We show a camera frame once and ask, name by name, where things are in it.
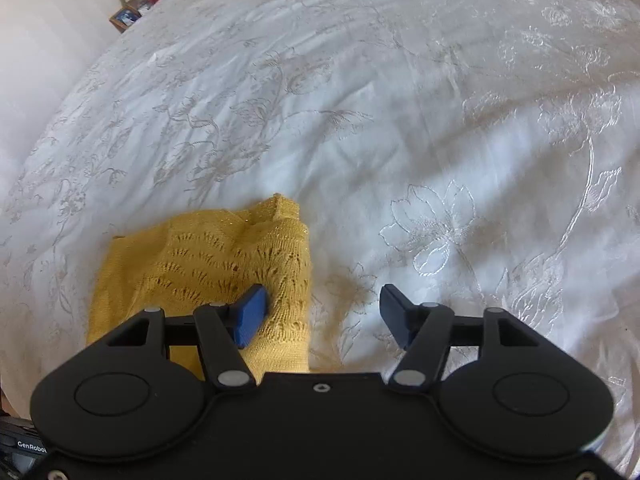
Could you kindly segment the yellow knit sweater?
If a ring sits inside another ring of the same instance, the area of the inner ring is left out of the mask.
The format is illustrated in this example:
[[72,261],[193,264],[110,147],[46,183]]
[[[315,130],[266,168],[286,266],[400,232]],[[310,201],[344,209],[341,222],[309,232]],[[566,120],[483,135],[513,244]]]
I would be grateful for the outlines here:
[[256,378],[309,370],[311,256],[299,206],[280,194],[242,210],[178,214],[112,240],[89,309],[95,342],[146,307],[169,316],[265,287],[268,314],[241,351]]

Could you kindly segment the white embroidered bedspread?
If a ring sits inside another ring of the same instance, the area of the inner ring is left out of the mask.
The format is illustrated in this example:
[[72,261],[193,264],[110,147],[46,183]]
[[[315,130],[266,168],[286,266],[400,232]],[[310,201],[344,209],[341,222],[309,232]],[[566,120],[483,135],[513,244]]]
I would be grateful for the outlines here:
[[84,344],[111,240],[299,204],[311,366],[389,372],[393,283],[510,311],[596,372],[639,471],[639,0],[162,0],[82,76],[1,207],[20,413]]

